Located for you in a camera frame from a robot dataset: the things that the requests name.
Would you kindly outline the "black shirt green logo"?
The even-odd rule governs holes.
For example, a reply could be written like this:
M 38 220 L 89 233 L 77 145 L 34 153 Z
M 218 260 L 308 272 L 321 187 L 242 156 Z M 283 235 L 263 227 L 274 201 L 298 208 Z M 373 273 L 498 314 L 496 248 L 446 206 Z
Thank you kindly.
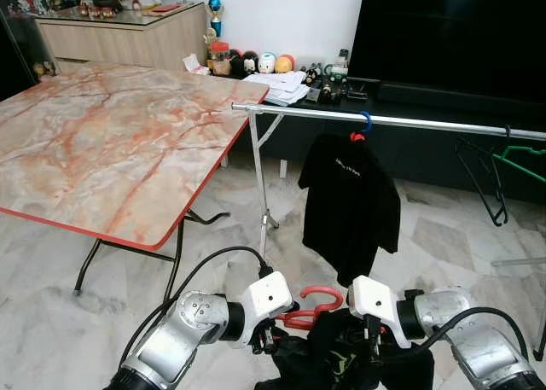
M 347 309 L 321 313 L 305 336 L 286 335 L 270 355 L 277 378 L 253 390 L 433 390 L 434 357 L 416 343 L 401 348 L 385 325 L 382 362 L 364 362 L 355 352 L 360 319 Z

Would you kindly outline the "red plastic hanger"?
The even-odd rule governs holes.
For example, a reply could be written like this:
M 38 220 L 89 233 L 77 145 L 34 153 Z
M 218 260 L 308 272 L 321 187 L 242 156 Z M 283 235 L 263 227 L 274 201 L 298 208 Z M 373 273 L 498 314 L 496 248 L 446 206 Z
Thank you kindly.
M 313 309 L 299 309 L 297 306 L 292 311 L 281 313 L 276 316 L 276 320 L 282 321 L 286 328 L 296 330 L 312 330 L 315 327 L 317 317 L 321 313 L 336 311 L 340 309 L 345 303 L 344 295 L 336 288 L 323 285 L 311 285 L 305 286 L 301 289 L 300 297 L 307 298 L 313 294 L 324 294 L 332 298 L 327 303 L 317 304 Z

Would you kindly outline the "red hanger with blue hook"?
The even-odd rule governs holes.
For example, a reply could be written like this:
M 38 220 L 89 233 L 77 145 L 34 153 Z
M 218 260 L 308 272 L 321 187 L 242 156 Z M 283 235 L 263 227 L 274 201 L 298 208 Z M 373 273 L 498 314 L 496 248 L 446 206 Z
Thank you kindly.
M 367 134 L 371 132 L 372 125 L 374 124 L 374 121 L 372 121 L 371 114 L 368 112 L 360 112 L 360 114 L 365 117 L 366 120 L 366 126 L 363 129 L 354 131 L 350 134 L 350 139 L 354 142 L 362 142 L 367 139 Z

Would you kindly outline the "green plastic hanger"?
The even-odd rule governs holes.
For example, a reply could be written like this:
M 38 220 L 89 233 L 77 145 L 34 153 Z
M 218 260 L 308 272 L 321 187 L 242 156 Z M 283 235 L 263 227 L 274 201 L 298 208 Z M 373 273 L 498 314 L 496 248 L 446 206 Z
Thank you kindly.
M 494 157 L 495 160 L 502 161 L 502 163 L 507 164 L 508 166 L 512 166 L 515 169 L 519 169 L 520 172 L 523 172 L 523 174 L 529 175 L 530 177 L 533 177 L 538 180 L 538 182 L 546 183 L 546 178 L 542 175 L 536 174 L 535 172 L 532 172 L 531 169 L 525 168 L 522 165 L 515 163 L 515 161 L 508 158 L 508 153 L 511 151 L 520 151 L 520 152 L 527 152 L 531 155 L 536 156 L 544 156 L 546 155 L 546 149 L 535 149 L 531 147 L 514 147 L 514 145 L 508 145 L 507 147 L 502 148 L 502 152 L 499 154 L 492 153 L 492 157 Z

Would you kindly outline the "black shirt white lettering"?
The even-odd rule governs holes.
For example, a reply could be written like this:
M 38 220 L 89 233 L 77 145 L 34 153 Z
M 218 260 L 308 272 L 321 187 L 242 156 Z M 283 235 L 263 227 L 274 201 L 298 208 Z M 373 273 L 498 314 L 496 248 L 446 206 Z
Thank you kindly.
M 307 191 L 303 243 L 335 269 L 343 288 L 369 276 L 380 249 L 398 252 L 401 199 L 365 141 L 316 137 L 298 187 Z

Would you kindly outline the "black television console cabinet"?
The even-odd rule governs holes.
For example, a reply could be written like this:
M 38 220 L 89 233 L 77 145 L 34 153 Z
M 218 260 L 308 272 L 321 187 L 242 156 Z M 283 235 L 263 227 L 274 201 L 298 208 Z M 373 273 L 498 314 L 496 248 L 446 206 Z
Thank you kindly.
M 340 112 L 358 114 L 368 112 L 383 117 L 405 119 L 424 119 L 444 122 L 460 122 L 460 124 L 484 125 L 485 127 L 511 127 L 514 130 L 544 132 L 546 130 L 545 112 L 493 114 L 481 112 L 463 112 L 463 110 L 441 107 L 417 106 L 405 102 L 383 102 L 375 100 L 375 90 L 378 84 L 368 86 L 369 100 L 358 102 L 344 98 L 338 105 L 321 104 L 320 102 L 300 101 L 296 108 L 323 110 L 323 112 Z M 539 102 L 545 97 L 521 98 L 521 100 Z M 305 157 L 311 149 L 312 142 L 321 134 L 350 134 L 365 127 L 359 122 L 346 122 L 327 119 L 307 119 L 287 116 L 276 128 L 276 132 L 260 149 L 263 159 L 288 160 L 296 166 L 303 165 Z M 389 127 L 389 125 L 372 125 L 367 134 L 367 141 L 378 157 L 382 167 L 398 179 L 410 182 L 430 184 L 465 191 L 474 191 L 474 186 L 464 172 L 460 161 L 454 155 L 456 139 L 464 137 L 472 144 L 484 149 L 502 148 L 503 137 L 485 136 L 485 134 L 464 134 L 440 130 L 424 130 L 405 127 Z M 545 148 L 543 142 L 514 139 L 509 143 L 520 147 Z M 463 152 L 464 159 L 471 164 L 472 171 L 481 188 L 489 190 L 486 175 L 481 171 L 475 156 L 471 152 Z M 546 160 L 543 156 L 531 155 L 527 152 L 514 151 L 508 157 L 515 163 L 531 169 L 536 174 L 543 175 L 546 171 Z M 542 206 L 546 202 L 546 184 L 538 182 L 529 175 L 523 174 L 507 164 L 500 163 L 504 195 L 507 198 L 529 202 Z

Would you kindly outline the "silver metal clothes rack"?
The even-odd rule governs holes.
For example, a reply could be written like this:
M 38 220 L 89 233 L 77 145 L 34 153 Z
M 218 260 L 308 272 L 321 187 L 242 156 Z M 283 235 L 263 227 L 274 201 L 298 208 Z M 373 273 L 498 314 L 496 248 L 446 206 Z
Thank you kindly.
M 276 128 L 286 116 L 295 116 L 307 119 L 327 119 L 346 122 L 359 122 L 366 125 L 365 117 L 360 113 L 323 112 L 323 110 L 276 107 L 260 104 L 246 104 L 235 102 L 231 109 L 242 110 L 247 113 L 248 127 L 251 136 L 251 149 L 253 150 L 254 171 L 256 172 L 258 194 L 262 207 L 260 218 L 260 234 L 258 234 L 258 257 L 264 258 L 264 250 L 268 241 L 269 231 L 278 229 L 280 223 L 270 215 L 268 192 L 266 192 L 262 157 L 260 149 L 266 141 L 276 132 Z M 484 125 L 460 124 L 460 122 L 444 122 L 424 119 L 405 119 L 397 117 L 383 117 L 371 114 L 372 121 L 379 125 L 389 127 L 405 127 L 413 129 L 424 129 L 432 131 L 448 131 L 467 134 L 485 134 L 485 136 L 503 137 L 503 147 L 507 147 L 511 140 L 519 139 L 526 141 L 545 142 L 546 133 L 531 130 L 514 130 L 510 127 L 485 127 Z

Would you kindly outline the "black tape dispenser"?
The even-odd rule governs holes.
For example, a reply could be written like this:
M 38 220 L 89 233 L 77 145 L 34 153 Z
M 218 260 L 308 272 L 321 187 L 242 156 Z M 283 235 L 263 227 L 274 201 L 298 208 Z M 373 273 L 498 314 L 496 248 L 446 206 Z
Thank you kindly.
M 317 101 L 320 104 L 340 104 L 345 94 L 345 85 L 343 82 L 332 82 L 325 84 L 320 89 Z

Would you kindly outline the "black soundbar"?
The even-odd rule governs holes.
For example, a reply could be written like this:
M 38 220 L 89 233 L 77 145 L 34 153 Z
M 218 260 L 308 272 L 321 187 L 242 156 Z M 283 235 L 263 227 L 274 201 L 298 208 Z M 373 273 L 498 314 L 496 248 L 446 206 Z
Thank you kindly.
M 493 114 L 545 112 L 546 106 L 544 100 L 539 102 L 512 100 L 512 98 L 494 95 L 442 90 L 438 87 L 394 82 L 379 83 L 378 89 L 375 90 L 375 100 Z

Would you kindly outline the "black white-faced plush toy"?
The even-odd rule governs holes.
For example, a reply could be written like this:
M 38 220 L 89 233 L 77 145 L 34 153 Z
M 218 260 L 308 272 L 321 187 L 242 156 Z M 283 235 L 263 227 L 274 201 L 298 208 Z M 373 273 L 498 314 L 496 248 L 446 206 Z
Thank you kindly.
M 258 57 L 257 52 L 252 50 L 246 51 L 242 55 L 242 70 L 243 74 L 250 75 L 258 72 Z

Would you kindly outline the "pink tissue pack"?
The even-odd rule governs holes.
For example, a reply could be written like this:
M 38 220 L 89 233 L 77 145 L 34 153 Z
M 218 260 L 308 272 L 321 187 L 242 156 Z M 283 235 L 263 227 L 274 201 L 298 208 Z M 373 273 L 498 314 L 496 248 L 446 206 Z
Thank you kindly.
M 199 62 L 199 59 L 196 58 L 195 54 L 187 55 L 183 58 L 183 66 L 186 69 L 187 73 L 199 74 L 199 75 L 210 75 L 211 70 L 208 67 L 202 65 Z

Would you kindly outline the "black flat screen television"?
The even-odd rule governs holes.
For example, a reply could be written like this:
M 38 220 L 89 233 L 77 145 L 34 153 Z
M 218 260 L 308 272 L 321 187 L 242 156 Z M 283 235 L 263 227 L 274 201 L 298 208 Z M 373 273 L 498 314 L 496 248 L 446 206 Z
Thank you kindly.
M 543 0 L 362 0 L 350 75 L 542 100 Z

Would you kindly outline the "light wooden sideboard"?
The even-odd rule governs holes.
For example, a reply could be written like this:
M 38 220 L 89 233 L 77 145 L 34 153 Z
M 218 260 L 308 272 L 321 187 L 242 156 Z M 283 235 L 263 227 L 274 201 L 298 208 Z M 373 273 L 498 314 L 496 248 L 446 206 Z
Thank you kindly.
M 163 16 L 124 10 L 109 19 L 87 18 L 70 8 L 34 20 L 58 73 L 74 73 L 89 61 L 183 73 L 184 58 L 207 51 L 203 3 L 186 3 Z

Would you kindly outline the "gold and blue trophy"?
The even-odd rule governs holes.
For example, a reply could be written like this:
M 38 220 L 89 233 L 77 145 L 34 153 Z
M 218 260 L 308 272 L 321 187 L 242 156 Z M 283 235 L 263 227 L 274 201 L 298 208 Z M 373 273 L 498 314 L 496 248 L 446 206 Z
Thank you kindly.
M 211 45 L 217 43 L 222 37 L 224 10 L 222 0 L 207 0 L 206 10 L 208 12 L 208 28 L 204 32 L 204 43 Z

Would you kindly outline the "dark glass display cabinet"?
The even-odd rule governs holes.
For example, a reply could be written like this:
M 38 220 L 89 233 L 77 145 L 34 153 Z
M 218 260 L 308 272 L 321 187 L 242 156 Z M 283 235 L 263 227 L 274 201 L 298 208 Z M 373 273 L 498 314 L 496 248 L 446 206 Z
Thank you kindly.
M 0 101 L 38 84 L 42 42 L 26 0 L 0 0 Z

